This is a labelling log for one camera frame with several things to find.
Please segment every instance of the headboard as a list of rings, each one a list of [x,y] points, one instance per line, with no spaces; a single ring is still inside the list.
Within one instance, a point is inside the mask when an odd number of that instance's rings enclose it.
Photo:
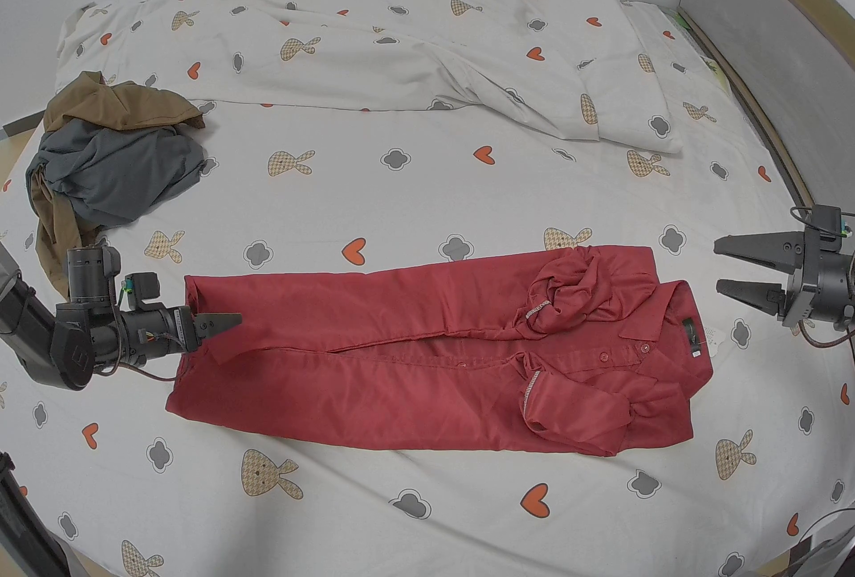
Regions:
[[[835,0],[680,0],[796,203],[855,211],[855,18]]]

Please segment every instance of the mattress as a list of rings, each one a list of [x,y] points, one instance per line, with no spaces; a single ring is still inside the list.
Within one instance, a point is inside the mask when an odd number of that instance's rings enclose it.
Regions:
[[[62,47],[92,11],[69,21]],[[715,374],[692,399],[692,440],[614,458],[337,448],[181,420],[164,410],[168,384],[127,371],[80,392],[43,387],[0,351],[0,442],[45,524],[119,574],[731,575],[849,503],[848,348],[811,348],[715,292],[717,278],[775,278],[713,255],[712,242],[798,227],[784,182],[679,28],[654,5],[625,2],[618,14],[649,58],[679,152],[559,140],[485,106],[193,99],[207,125],[186,131],[208,157],[199,184],[105,239],[122,274],[158,274],[167,305],[182,303],[190,273],[650,247],[662,281],[690,283],[713,356]],[[60,299],[39,267],[22,185],[37,140],[0,194],[0,233],[50,305]],[[148,368],[169,376],[177,364]],[[281,467],[290,484],[251,496],[247,460]]]

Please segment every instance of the red shirt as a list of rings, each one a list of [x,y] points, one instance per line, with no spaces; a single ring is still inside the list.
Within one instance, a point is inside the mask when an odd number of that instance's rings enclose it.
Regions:
[[[688,283],[647,248],[186,283],[194,313],[244,319],[183,357],[167,410],[246,432],[614,455],[690,439],[712,376]]]

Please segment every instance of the brown cloth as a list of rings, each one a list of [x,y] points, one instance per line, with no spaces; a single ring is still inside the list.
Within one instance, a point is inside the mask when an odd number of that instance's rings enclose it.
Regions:
[[[204,128],[198,108],[180,94],[122,82],[112,88],[104,84],[100,71],[83,71],[48,103],[45,133],[58,131],[71,119],[111,128],[135,131],[163,125],[187,123]],[[69,298],[69,278],[64,270],[66,252],[88,247],[98,240],[100,225],[74,214],[71,202],[45,184],[43,167],[30,178],[30,199],[38,216],[36,252],[54,288]]]

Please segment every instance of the gray garment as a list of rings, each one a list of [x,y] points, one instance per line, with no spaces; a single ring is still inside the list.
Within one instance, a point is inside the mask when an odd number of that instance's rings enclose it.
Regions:
[[[199,144],[175,126],[114,131],[71,119],[42,137],[27,168],[27,184],[44,165],[45,183],[69,198],[80,219],[126,225],[194,186],[203,163]]]

